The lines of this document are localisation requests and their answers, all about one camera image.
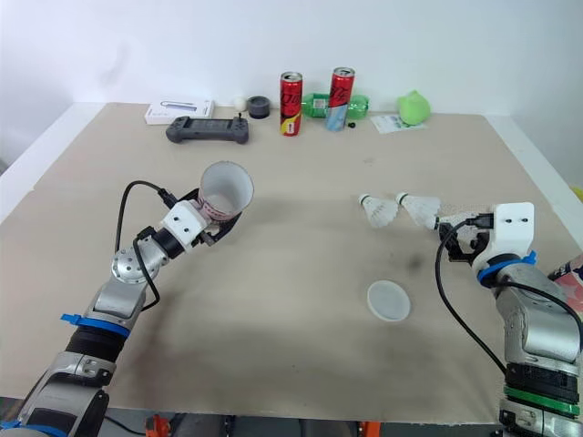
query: blue ring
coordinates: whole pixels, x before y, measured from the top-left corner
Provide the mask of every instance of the blue ring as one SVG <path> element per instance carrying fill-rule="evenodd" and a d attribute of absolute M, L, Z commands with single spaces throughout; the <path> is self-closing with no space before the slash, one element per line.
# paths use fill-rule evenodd
<path fill-rule="evenodd" d="M 92 326 L 94 328 L 100 328 L 101 330 L 108 330 L 110 332 L 115 332 L 125 338 L 129 337 L 129 329 L 123 326 L 116 325 L 110 321 L 91 319 L 89 317 L 82 317 L 79 314 L 63 314 L 61 320 L 68 321 L 72 325 L 76 326 Z"/>
<path fill-rule="evenodd" d="M 530 264 L 534 266 L 537 264 L 537 253 L 534 250 L 531 250 L 531 252 L 522 259 L 512 259 L 510 261 L 498 262 L 497 264 L 494 264 L 487 269 L 480 270 L 480 272 L 477 274 L 477 280 L 481 284 L 482 279 L 484 279 L 486 276 L 495 273 L 506 266 L 511 266 L 512 264 Z"/>
<path fill-rule="evenodd" d="M 58 428 L 53 428 L 52 426 L 21 425 L 19 421 L 0 422 L 0 426 L 2 426 L 2 428 L 4 430 L 11 430 L 13 428 L 24 428 L 24 429 L 43 432 L 44 434 L 51 435 L 52 437 L 67 437 L 66 432 L 63 432 L 63 431 L 59 430 Z"/>

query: black tape roll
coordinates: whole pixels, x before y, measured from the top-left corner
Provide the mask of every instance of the black tape roll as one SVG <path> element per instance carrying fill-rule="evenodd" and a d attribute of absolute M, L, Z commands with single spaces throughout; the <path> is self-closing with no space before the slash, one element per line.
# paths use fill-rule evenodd
<path fill-rule="evenodd" d="M 270 100 L 264 96 L 254 96 L 247 100 L 247 108 L 251 118 L 265 118 L 270 114 Z"/>

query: white ball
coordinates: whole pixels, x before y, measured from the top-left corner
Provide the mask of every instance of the white ball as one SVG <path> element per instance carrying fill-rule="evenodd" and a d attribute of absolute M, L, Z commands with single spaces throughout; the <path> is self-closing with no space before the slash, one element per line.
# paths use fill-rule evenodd
<path fill-rule="evenodd" d="M 247 110 L 247 99 L 245 97 L 235 97 L 233 105 L 236 111 L 243 112 Z"/>

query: dark stain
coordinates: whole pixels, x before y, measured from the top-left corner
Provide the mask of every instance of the dark stain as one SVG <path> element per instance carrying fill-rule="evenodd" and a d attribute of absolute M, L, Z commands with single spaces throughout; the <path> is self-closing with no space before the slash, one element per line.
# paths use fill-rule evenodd
<path fill-rule="evenodd" d="M 410 273 L 416 273 L 423 267 L 425 258 L 419 253 L 415 253 L 407 262 L 407 269 Z"/>

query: green ball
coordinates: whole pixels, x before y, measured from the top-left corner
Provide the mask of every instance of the green ball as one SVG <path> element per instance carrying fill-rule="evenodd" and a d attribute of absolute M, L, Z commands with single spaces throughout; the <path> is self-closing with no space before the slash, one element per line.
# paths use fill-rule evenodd
<path fill-rule="evenodd" d="M 411 91 L 408 95 L 397 99 L 399 116 L 407 125 L 423 123 L 431 113 L 429 102 L 417 91 Z"/>

